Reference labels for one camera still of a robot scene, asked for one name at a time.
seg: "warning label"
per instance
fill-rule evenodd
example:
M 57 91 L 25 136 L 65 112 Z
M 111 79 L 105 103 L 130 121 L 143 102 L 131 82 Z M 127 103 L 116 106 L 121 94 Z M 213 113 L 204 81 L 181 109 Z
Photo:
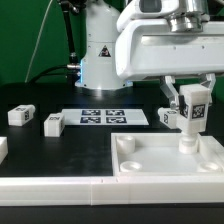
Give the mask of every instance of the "warning label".
M 101 50 L 101 52 L 99 54 L 99 57 L 111 57 L 110 52 L 109 52 L 109 50 L 108 50 L 106 45 Z

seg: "black cable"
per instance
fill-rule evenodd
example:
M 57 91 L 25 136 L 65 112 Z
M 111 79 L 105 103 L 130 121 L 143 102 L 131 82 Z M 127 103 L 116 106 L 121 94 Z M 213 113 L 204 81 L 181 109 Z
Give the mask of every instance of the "black cable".
M 35 76 L 34 78 L 32 78 L 28 83 L 29 84 L 35 83 L 38 79 L 40 79 L 43 76 L 53 76 L 53 75 L 62 75 L 62 74 L 65 75 L 65 73 L 50 73 L 52 71 L 63 69 L 63 68 L 67 68 L 67 65 L 59 65 L 59 66 L 48 68 L 44 70 L 43 72 L 41 72 L 40 74 L 38 74 L 37 76 Z

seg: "white plastic fixture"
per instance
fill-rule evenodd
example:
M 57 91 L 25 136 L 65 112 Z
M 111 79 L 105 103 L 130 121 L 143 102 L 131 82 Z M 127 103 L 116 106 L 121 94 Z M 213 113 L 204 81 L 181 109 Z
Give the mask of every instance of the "white plastic fixture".
M 33 119 L 34 112 L 33 105 L 20 105 L 8 112 L 8 123 L 12 126 L 23 126 Z

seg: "white platform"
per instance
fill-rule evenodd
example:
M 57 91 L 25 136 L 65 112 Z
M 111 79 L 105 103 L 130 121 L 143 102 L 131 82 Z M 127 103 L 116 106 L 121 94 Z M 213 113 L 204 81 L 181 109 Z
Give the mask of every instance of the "white platform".
M 116 139 L 130 135 L 137 150 L 119 155 Z M 224 173 L 196 169 L 201 161 L 223 169 L 224 148 L 213 137 L 199 136 L 199 153 L 180 155 L 178 139 L 179 134 L 114 133 L 114 176 L 0 178 L 0 206 L 224 202 Z M 141 162 L 142 170 L 121 172 L 126 159 Z

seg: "metal bracket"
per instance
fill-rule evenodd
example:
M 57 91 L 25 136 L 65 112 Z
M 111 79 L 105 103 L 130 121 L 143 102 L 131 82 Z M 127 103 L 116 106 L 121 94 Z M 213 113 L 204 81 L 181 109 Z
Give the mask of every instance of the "metal bracket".
M 200 76 L 200 84 L 208 89 L 212 90 L 216 83 L 215 73 L 203 74 Z M 209 106 L 212 105 L 212 97 L 210 97 Z
M 179 94 L 174 88 L 175 78 L 173 76 L 160 77 L 160 88 L 169 99 L 170 108 L 179 110 Z

